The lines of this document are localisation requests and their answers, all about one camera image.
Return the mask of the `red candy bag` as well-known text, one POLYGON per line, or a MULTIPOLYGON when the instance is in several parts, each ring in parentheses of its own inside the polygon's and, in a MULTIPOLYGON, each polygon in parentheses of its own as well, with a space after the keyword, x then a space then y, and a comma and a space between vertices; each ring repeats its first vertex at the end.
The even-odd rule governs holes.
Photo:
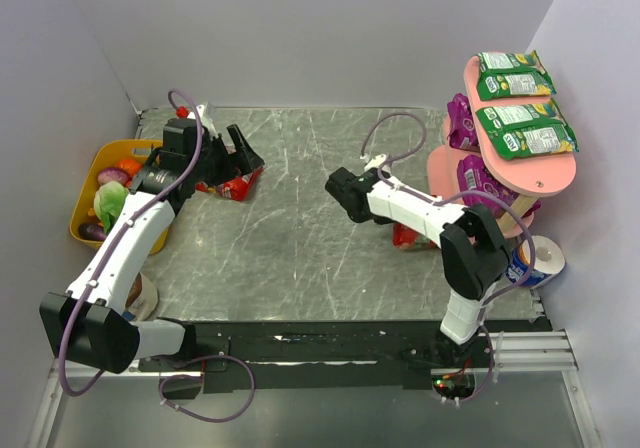
POLYGON ((438 248, 438 246, 425 235, 400 223, 393 224, 392 244, 394 247, 404 251, 423 251, 438 248))
POLYGON ((251 188, 263 171, 264 167, 260 166, 247 175, 236 177, 231 181, 216 186, 199 182, 196 184, 195 189, 203 193, 217 194, 222 198, 241 202, 248 197, 251 188))

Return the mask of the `purple candy bag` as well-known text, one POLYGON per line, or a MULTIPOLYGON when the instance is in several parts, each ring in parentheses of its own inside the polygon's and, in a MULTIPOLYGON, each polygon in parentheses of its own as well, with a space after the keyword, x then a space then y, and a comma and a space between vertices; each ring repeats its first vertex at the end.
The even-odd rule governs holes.
POLYGON ((447 112, 450 121, 449 134, 447 135, 449 146, 478 152, 479 141, 467 96, 457 93, 447 103, 447 112))
MULTIPOLYGON (((481 156, 470 154, 460 160, 456 168, 456 178, 460 191, 475 190, 488 193, 508 205, 512 205, 519 196, 516 191, 506 187, 493 177, 481 156)), ((505 213, 505 210, 498 203, 477 194, 464 195, 462 200, 467 206, 478 203, 486 205, 496 218, 505 213)))

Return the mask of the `green candy bag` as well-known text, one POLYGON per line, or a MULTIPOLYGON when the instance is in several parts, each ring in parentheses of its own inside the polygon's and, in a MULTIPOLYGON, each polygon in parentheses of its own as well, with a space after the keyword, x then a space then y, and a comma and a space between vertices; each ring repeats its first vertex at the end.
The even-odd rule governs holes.
POLYGON ((530 53, 480 52, 476 85, 481 101, 551 96, 556 89, 536 50, 530 53))
POLYGON ((505 160, 579 151, 577 137, 557 103, 485 107, 476 117, 505 160))

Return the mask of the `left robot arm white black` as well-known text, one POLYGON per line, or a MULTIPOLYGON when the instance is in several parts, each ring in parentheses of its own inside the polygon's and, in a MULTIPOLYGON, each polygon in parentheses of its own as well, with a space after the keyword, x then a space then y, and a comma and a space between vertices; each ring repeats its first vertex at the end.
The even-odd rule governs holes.
POLYGON ((189 118, 174 118, 133 177, 121 214, 89 266, 63 294, 49 293, 39 312, 59 362, 72 361, 111 373, 132 361, 170 356, 188 359, 197 352, 196 329, 169 319, 134 322, 123 315, 130 288, 156 240, 184 203, 204 183, 225 184, 264 167, 240 128, 222 136, 199 129, 189 118))

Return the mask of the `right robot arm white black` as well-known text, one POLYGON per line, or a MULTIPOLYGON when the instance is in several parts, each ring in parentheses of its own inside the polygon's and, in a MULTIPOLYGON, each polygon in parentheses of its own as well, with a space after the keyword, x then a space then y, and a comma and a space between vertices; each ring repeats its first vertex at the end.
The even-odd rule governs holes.
POLYGON ((481 324, 480 312, 510 263, 510 251, 492 213, 483 204, 444 203, 371 168, 356 175, 331 173, 325 190, 355 223, 399 223, 441 251, 450 297, 440 331, 457 345, 481 324))

